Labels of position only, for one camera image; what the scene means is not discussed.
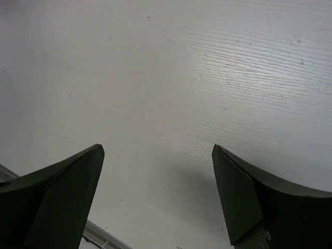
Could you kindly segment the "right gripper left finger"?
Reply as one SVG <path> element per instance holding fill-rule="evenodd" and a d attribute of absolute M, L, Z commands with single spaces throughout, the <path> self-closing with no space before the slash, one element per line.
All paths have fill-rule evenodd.
<path fill-rule="evenodd" d="M 79 248 L 105 152 L 95 144 L 1 183 L 1 248 Z"/>

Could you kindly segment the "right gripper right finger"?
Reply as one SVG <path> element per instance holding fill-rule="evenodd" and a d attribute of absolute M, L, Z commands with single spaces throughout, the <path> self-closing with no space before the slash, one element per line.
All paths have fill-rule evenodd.
<path fill-rule="evenodd" d="M 331 248 L 331 193 L 292 183 L 220 145 L 213 169 L 234 248 Z"/>

